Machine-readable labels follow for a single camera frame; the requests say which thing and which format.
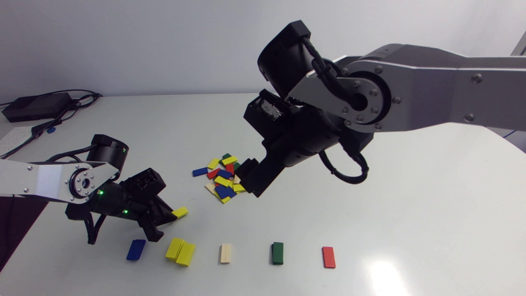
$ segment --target white paper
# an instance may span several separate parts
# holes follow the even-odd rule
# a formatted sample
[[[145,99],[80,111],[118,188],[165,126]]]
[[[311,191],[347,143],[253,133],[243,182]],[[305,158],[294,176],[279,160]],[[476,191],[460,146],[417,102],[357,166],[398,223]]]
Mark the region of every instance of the white paper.
[[[0,155],[6,154],[27,141],[31,137],[31,128],[32,126],[14,127],[0,140]]]

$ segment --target table surface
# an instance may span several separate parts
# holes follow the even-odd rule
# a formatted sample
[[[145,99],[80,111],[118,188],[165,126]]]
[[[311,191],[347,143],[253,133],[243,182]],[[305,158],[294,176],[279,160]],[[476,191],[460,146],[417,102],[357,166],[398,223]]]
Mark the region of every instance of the table surface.
[[[131,262],[132,240],[145,238],[136,222],[109,217],[88,245],[84,224],[50,203],[0,273],[0,294],[524,295],[519,149],[460,124],[378,133],[363,151],[371,168],[363,184],[337,180],[312,157],[260,198],[242,193],[223,205],[191,171],[227,152],[264,157],[262,138],[242,118],[255,97],[105,97],[15,154],[42,161],[107,134],[130,147],[122,180],[152,167],[167,184],[160,196],[189,214],[160,227],[165,236]],[[3,120],[5,134],[13,125]],[[328,155],[358,174],[341,148]],[[190,267],[165,259],[173,237],[197,245]],[[269,264],[274,241],[285,243],[284,265]],[[222,243],[232,243],[229,265],[218,262]],[[336,269],[323,268],[323,246],[334,247]]]

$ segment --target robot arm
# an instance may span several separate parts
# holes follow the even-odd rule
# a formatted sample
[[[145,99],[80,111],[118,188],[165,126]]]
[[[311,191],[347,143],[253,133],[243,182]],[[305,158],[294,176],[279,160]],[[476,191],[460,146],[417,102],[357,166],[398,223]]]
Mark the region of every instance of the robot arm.
[[[128,150],[121,141],[95,135],[91,146],[57,154],[46,162],[0,160],[0,171],[4,172],[0,195],[67,203],[67,217],[84,221],[89,244],[95,244],[106,216],[137,221],[149,241],[159,241],[164,234],[157,226],[177,219],[157,195],[166,184],[152,169],[115,183]],[[85,162],[75,156],[88,151]],[[57,162],[66,156],[78,162]],[[96,223],[92,212],[100,214]]]
[[[302,21],[290,23],[261,52],[258,66],[278,96],[263,90],[244,118],[263,136],[266,157],[236,171],[260,196],[279,173],[319,154],[332,174],[367,177],[361,150],[375,132],[445,122],[526,130],[524,57],[467,58],[436,48],[390,44],[368,55],[323,59]],[[339,173],[325,149],[340,143],[362,175]]]

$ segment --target small blue object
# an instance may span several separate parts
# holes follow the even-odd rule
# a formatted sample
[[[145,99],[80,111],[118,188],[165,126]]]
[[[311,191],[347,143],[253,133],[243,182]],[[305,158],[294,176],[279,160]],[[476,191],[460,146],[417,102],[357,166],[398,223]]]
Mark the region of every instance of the small blue object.
[[[143,252],[144,245],[146,244],[145,240],[133,240],[131,242],[130,250],[128,251],[128,256],[126,260],[139,260],[140,255]]]
[[[219,170],[219,172],[217,172],[217,175],[225,179],[232,177],[232,173],[230,173],[229,171],[225,171],[225,170]]]
[[[206,175],[206,174],[208,174],[208,169],[206,167],[192,171],[192,175],[194,175],[194,177]]]
[[[219,194],[220,199],[226,198],[230,191],[228,190],[230,187],[224,187],[223,185],[216,186],[216,192]]]

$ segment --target black power adapter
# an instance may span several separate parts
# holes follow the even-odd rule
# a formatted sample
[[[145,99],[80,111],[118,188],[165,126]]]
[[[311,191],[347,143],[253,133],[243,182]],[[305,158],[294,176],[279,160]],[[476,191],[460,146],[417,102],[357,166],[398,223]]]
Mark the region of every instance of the black power adapter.
[[[24,96],[17,98],[2,114],[9,122],[54,119],[70,106],[72,101],[68,93]]]

